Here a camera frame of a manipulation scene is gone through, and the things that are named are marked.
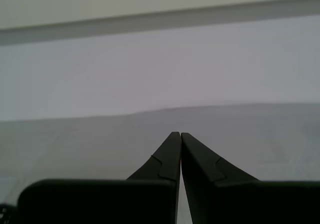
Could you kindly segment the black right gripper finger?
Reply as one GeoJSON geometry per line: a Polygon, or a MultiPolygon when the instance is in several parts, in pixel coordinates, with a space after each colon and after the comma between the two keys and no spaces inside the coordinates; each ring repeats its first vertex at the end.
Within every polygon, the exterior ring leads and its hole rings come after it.
{"type": "Polygon", "coordinates": [[[181,170],[194,224],[306,223],[320,219],[318,181],[262,181],[191,134],[181,134],[181,170]]]}
{"type": "Polygon", "coordinates": [[[17,202],[19,224],[174,224],[180,186],[181,135],[172,132],[124,180],[45,179],[17,202]]]}

